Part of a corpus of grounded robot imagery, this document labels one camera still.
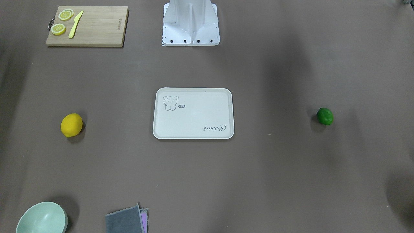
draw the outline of citrus fruit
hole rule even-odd
[[[63,24],[55,24],[51,27],[51,32],[58,36],[62,35],[66,31],[66,27]]]
[[[82,129],[82,118],[77,113],[71,113],[62,120],[60,130],[67,138],[77,135]]]
[[[72,14],[70,15],[71,17],[75,14],[74,12],[73,12],[73,10],[72,9],[64,9],[63,11],[70,11]]]
[[[320,108],[318,111],[318,121],[324,125],[330,125],[334,121],[334,114],[327,108]]]
[[[69,10],[63,10],[59,13],[58,17],[62,21],[66,21],[72,17],[72,12]]]

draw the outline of yellow knife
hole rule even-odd
[[[80,17],[82,16],[82,14],[83,14],[83,10],[81,10],[81,12],[79,12],[79,14],[74,19],[75,24],[73,25],[72,29],[69,32],[69,38],[71,38],[71,39],[75,35],[76,27],[77,27],[77,24],[79,22]]]

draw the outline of wooden cutting board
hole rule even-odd
[[[59,19],[58,14],[64,9],[72,9],[74,15],[67,21]],[[76,28],[75,36],[69,39],[74,18],[83,10]],[[128,7],[95,6],[59,6],[55,15],[55,24],[64,24],[66,31],[59,36],[49,32],[47,46],[97,46],[122,47],[128,20]]]

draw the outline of bowl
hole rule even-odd
[[[64,233],[67,215],[58,204],[38,203],[28,209],[17,224],[16,233]]]

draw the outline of bear drawing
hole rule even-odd
[[[172,97],[172,96],[164,96],[164,106],[165,110],[174,111],[176,109],[178,97]]]

